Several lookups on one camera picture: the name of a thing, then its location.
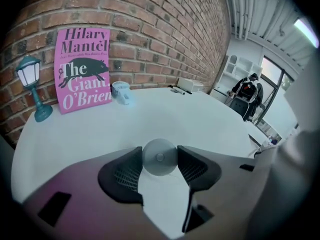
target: book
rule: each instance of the book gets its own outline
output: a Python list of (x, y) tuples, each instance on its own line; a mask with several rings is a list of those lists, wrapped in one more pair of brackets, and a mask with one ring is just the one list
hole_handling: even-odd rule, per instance
[(58, 32), (54, 82), (62, 114), (112, 101), (109, 78), (110, 30), (74, 27)]

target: round white table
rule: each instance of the round white table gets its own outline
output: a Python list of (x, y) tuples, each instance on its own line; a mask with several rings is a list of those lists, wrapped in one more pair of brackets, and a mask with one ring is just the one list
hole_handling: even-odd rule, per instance
[[(132, 94), (133, 106), (114, 100), (61, 115), (56, 104), (43, 122), (36, 122), (32, 113), (13, 157), (13, 198), (22, 204), (38, 187), (74, 163), (144, 147), (157, 138), (175, 146), (248, 157), (252, 148), (241, 116), (213, 97), (203, 92), (182, 95), (170, 88), (139, 89)], [(143, 196), (143, 210), (154, 224), (168, 237), (183, 235), (189, 187), (178, 167), (162, 177), (143, 169), (138, 192)]]

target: lamp shade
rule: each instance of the lamp shade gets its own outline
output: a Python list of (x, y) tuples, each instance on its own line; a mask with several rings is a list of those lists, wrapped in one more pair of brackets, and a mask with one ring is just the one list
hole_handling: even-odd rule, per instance
[(40, 60), (32, 57), (25, 56), (15, 71), (18, 74), (23, 86), (35, 84), (39, 80)]

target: table lamp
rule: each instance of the table lamp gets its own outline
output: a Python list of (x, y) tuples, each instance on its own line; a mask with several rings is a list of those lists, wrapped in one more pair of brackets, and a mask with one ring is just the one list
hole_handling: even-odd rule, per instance
[(37, 122), (42, 122), (51, 115), (53, 109), (50, 105), (42, 103), (36, 91), (39, 80), (39, 68), (40, 60), (27, 55), (21, 60), (15, 71), (18, 74), (23, 87), (32, 92), (36, 106), (36, 111), (34, 113), (35, 120)]

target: brick wall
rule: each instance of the brick wall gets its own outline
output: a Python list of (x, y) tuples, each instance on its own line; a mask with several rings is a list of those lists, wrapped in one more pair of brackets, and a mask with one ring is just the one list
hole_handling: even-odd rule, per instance
[(29, 0), (0, 55), (0, 131), (11, 144), (35, 110), (14, 69), (26, 54), (41, 59), (37, 92), (45, 103), (57, 103), (57, 30), (74, 26), (111, 29), (110, 80), (132, 89), (167, 87), (183, 77), (208, 91), (230, 40), (225, 0)]

